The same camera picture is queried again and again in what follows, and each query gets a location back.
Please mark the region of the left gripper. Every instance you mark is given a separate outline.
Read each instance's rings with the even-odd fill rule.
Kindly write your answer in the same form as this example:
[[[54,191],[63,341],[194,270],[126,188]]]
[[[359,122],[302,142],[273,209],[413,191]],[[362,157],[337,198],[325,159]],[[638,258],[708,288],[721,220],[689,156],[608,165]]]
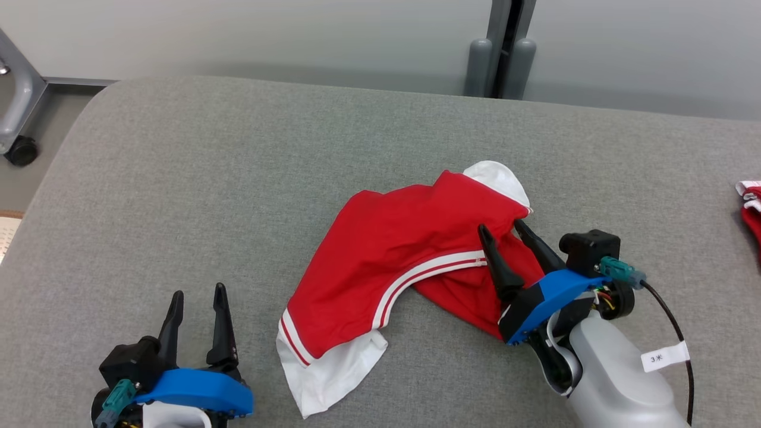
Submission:
[[[238,353],[228,294],[225,284],[216,284],[212,308],[215,312],[212,347],[206,363],[217,372],[237,370]],[[158,336],[158,357],[168,367],[177,367],[178,331],[183,321],[183,292],[174,292]],[[114,421],[100,421],[111,390],[97,393],[90,409],[93,427],[226,427],[228,421],[239,418],[240,409],[213,410],[201,407],[169,404],[162,401],[143,402],[141,395],[125,406]]]

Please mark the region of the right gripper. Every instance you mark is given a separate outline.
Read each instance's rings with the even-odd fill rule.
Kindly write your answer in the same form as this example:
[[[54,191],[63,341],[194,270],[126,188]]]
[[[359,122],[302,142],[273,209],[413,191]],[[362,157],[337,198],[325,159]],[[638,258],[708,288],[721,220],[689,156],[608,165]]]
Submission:
[[[514,230],[544,275],[566,269],[565,260],[524,220],[515,220]],[[485,224],[478,226],[478,235],[502,303],[500,336],[508,346],[530,346],[548,385],[558,395],[570,395],[581,381],[583,369],[569,346],[562,346],[563,339],[590,314],[605,320],[630,314],[635,304],[633,287],[609,278],[542,278],[524,288],[524,280],[503,258],[498,241]]]

